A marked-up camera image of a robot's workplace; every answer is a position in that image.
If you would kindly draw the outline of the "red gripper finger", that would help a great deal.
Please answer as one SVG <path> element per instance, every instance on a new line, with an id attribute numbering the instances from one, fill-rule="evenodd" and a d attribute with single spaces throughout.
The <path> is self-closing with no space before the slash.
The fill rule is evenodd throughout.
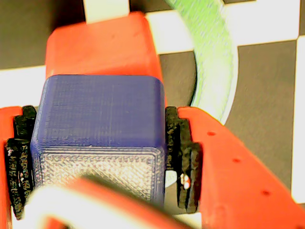
<path id="1" fill-rule="evenodd" d="M 36 119 L 33 106 L 0 110 L 0 227 L 11 229 L 11 212 L 20 219 L 34 187 L 30 141 Z"/>
<path id="2" fill-rule="evenodd" d="M 196 107 L 165 109 L 166 168 L 177 204 L 206 229 L 302 229 L 305 211 L 224 125 Z"/>

